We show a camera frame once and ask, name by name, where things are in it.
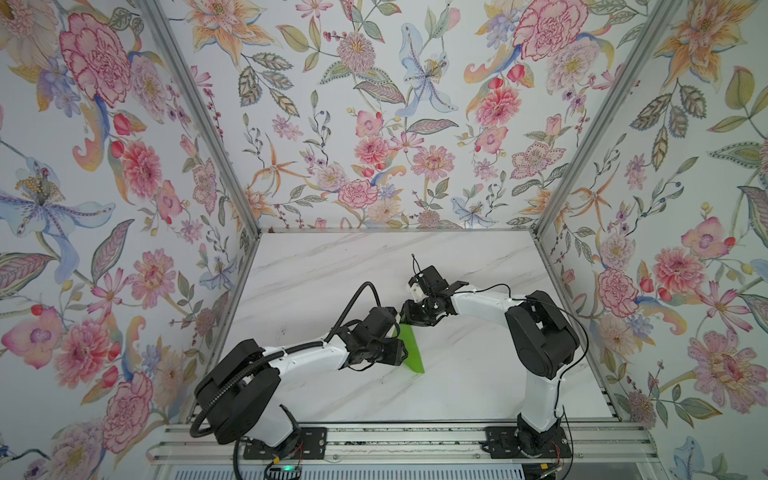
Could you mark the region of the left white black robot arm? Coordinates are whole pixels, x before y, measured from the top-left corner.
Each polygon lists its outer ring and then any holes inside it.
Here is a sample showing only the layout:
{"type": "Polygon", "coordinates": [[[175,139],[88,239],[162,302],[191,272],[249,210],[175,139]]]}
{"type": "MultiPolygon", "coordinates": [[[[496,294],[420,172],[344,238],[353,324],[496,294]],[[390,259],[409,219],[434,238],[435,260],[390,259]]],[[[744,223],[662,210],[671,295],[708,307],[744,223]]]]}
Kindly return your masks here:
{"type": "Polygon", "coordinates": [[[243,438],[273,449],[298,444],[300,426],[274,396],[287,379],[330,371],[362,371],[376,364],[399,366],[408,357],[392,307],[374,307],[328,340],[265,349],[255,340],[240,342],[196,386],[200,412],[190,436],[215,437],[221,445],[243,438]]]}

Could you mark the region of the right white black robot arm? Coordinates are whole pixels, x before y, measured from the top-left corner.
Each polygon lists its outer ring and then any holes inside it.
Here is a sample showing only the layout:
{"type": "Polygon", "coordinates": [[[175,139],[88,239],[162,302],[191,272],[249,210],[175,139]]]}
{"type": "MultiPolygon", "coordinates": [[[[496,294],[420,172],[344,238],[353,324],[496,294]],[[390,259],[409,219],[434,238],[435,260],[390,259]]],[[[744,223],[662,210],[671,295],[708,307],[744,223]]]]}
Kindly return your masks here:
{"type": "Polygon", "coordinates": [[[560,404],[565,373],[577,363],[580,337],[565,312],[544,291],[515,297],[503,284],[478,288],[448,282],[430,266],[408,280],[412,298],[401,309],[404,324],[432,327],[448,316],[468,316],[505,326],[527,370],[525,400],[512,438],[529,457],[561,443],[565,410],[560,404]]]}

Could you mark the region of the green square paper sheet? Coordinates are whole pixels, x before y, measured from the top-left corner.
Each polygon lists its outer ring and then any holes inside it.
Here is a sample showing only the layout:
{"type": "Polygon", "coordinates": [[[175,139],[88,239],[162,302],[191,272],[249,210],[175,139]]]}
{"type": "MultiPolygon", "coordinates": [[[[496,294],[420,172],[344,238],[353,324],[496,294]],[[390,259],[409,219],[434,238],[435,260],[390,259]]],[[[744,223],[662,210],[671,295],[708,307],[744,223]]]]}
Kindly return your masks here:
{"type": "Polygon", "coordinates": [[[416,374],[424,374],[425,368],[413,327],[402,324],[400,326],[399,339],[404,342],[404,347],[407,351],[407,358],[403,361],[403,364],[416,374]]]}

